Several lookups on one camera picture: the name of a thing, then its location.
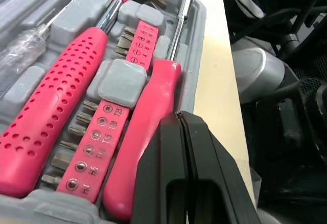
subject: screwdriver bit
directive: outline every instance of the screwdriver bit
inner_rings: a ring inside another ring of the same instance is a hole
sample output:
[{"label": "screwdriver bit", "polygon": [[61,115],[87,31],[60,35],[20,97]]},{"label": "screwdriver bit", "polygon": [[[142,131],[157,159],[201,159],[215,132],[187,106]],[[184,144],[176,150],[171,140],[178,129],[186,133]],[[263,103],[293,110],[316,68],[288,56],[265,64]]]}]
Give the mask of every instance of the screwdriver bit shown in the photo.
[{"label": "screwdriver bit", "polygon": [[125,50],[125,49],[122,49],[122,48],[119,48],[119,47],[116,47],[116,49],[114,51],[115,51],[115,53],[121,54],[121,55],[123,55],[125,57],[128,54],[128,50]]},{"label": "screwdriver bit", "polygon": [[90,123],[92,120],[92,116],[81,111],[77,113],[76,119],[84,123]]},{"label": "screwdriver bit", "polygon": [[76,136],[83,136],[86,132],[86,128],[81,125],[75,124],[68,128],[68,132]]},{"label": "screwdriver bit", "polygon": [[83,107],[85,109],[88,109],[88,110],[91,110],[91,111],[96,111],[98,109],[98,105],[93,103],[93,102],[90,102],[88,100],[84,100],[83,101]]},{"label": "screwdriver bit", "polygon": [[117,47],[115,49],[115,52],[121,55],[126,56],[128,53],[128,50],[132,44],[133,37],[136,33],[136,30],[131,28],[131,27],[125,27],[124,28],[124,33],[121,36]]},{"label": "screwdriver bit", "polygon": [[61,177],[44,174],[41,178],[41,181],[44,183],[47,183],[49,185],[53,185],[53,186],[57,187],[61,181]]},{"label": "screwdriver bit", "polygon": [[66,170],[68,165],[70,164],[72,158],[73,157],[68,155],[67,153],[58,152],[54,155],[50,164],[59,169]]},{"label": "screwdriver bit", "polygon": [[76,151],[78,147],[78,145],[68,141],[61,141],[60,145],[73,151]]}]

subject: table surface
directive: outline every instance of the table surface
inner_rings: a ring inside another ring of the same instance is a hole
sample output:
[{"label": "table surface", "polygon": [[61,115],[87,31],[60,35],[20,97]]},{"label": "table surface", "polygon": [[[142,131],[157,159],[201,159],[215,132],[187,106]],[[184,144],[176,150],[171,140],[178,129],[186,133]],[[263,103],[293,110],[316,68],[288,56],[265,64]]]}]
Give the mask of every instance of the table surface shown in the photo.
[{"label": "table surface", "polygon": [[223,0],[200,0],[207,9],[194,114],[234,157],[254,202],[249,158]]}]

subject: gray plastic case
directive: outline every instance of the gray plastic case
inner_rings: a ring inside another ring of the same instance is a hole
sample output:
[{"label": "gray plastic case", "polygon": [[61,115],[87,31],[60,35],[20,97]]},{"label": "gray plastic case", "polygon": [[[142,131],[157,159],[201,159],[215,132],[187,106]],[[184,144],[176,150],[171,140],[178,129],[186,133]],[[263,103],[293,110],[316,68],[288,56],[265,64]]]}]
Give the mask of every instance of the gray plastic case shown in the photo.
[{"label": "gray plastic case", "polygon": [[[0,51],[23,30],[35,28],[47,21],[69,1],[0,0]],[[76,144],[80,141],[80,137],[68,133],[68,128],[73,125],[81,125],[76,120],[76,114],[78,111],[85,110],[82,107],[83,100],[100,102],[98,88],[112,59],[123,58],[116,54],[114,49],[124,27],[129,26],[136,29],[139,20],[157,26],[159,28],[159,38],[153,59],[165,58],[176,27],[176,17],[181,1],[166,0],[168,6],[165,11],[157,10],[148,5],[140,5],[134,1],[127,1],[123,4],[118,19],[108,35],[109,41],[103,63],[85,91],[85,96],[80,104],[72,111],[71,118],[58,137],[42,174],[58,176],[64,174],[62,170],[50,165],[51,158],[59,151],[73,155],[73,151],[61,147],[59,143],[61,140]],[[40,80],[69,42],[88,27],[95,26],[110,2],[111,0],[75,0],[54,21],[47,40],[47,51],[22,73],[16,83],[0,99],[0,132],[3,132],[10,125]],[[177,57],[175,58],[175,61],[181,63],[183,70],[183,75],[175,92],[176,110],[193,112],[205,19],[206,9],[204,5],[198,0],[194,0],[188,22],[183,28]],[[40,181],[35,189],[37,190],[34,190],[24,199],[0,195],[0,217],[17,217],[32,221],[32,223],[110,223],[108,215],[102,215],[103,219],[98,215],[97,207],[101,204],[101,194],[98,201],[93,205],[87,200],[54,192],[53,189]]]}]

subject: pink hammer handle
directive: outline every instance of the pink hammer handle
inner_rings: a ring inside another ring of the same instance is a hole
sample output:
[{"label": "pink hammer handle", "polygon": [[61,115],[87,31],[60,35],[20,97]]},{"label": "pink hammer handle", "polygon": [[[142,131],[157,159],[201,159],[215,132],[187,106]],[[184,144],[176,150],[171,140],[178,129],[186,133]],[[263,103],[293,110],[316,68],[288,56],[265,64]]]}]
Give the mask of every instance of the pink hammer handle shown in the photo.
[{"label": "pink hammer handle", "polygon": [[0,136],[0,194],[31,192],[77,102],[97,71],[107,35],[89,28],[62,52],[13,123]]},{"label": "pink hammer handle", "polygon": [[106,209],[119,219],[130,219],[138,161],[160,120],[173,111],[174,91],[180,76],[179,63],[154,61],[152,77],[136,104],[103,192]]}]

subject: screwdriver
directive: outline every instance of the screwdriver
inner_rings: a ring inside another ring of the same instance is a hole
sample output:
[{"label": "screwdriver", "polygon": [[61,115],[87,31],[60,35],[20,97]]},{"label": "screwdriver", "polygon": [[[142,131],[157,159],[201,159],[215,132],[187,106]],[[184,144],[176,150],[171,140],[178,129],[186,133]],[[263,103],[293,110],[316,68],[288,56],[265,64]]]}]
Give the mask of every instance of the screwdriver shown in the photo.
[{"label": "screwdriver", "polygon": [[0,53],[0,98],[14,84],[18,76],[46,51],[50,26],[72,3],[71,0],[46,24],[23,31]]},{"label": "screwdriver", "polygon": [[152,76],[136,104],[104,188],[103,203],[119,219],[130,219],[138,161],[160,120],[173,111],[174,90],[181,76],[181,66],[173,60],[192,2],[193,0],[182,1],[167,59],[154,60]]},{"label": "screwdriver", "polygon": [[57,137],[100,66],[113,14],[111,3],[97,24],[72,41],[0,135],[0,194],[30,193]]}]

